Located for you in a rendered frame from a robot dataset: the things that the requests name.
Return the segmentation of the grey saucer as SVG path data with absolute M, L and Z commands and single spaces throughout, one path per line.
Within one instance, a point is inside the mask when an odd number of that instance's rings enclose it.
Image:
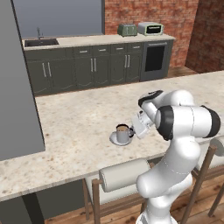
M 133 136 L 130 135 L 128 131 L 114 131 L 109 140 L 112 144 L 116 144 L 119 146 L 124 146 L 130 144 L 132 141 Z

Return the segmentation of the grey cup of tea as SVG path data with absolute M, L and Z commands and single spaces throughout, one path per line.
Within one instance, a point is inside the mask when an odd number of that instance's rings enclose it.
M 127 144 L 134 136 L 134 130 L 127 124 L 121 123 L 116 126 L 116 140 L 119 144 Z

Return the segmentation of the dark grey cupboard run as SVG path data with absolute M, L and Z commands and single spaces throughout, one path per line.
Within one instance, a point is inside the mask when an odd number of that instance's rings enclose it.
M 30 50 L 25 56 L 38 96 L 137 82 L 142 50 L 138 42 Z

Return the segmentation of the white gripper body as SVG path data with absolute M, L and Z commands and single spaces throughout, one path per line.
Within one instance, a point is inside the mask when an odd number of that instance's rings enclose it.
M 131 118 L 133 130 L 136 136 L 144 138 L 150 131 L 153 121 L 145 113 L 137 113 Z

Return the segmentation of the dark grey oven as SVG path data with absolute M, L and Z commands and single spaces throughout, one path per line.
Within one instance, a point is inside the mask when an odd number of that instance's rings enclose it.
M 143 44 L 140 81 L 163 79 L 168 74 L 173 40 L 149 41 Z

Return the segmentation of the white toaster oven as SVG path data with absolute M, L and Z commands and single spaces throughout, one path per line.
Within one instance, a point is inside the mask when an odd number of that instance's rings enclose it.
M 155 22 L 142 22 L 138 24 L 137 32 L 144 36 L 162 35 L 164 26 Z

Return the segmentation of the dark sink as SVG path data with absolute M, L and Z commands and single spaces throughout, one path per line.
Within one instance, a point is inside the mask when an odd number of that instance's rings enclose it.
M 25 40 L 24 47 L 32 46 L 56 46 L 59 42 L 56 38 Z

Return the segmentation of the green toaster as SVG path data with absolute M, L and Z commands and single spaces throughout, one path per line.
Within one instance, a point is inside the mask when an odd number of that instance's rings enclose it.
M 131 37 L 137 35 L 137 27 L 134 24 L 119 24 L 117 33 L 122 37 Z

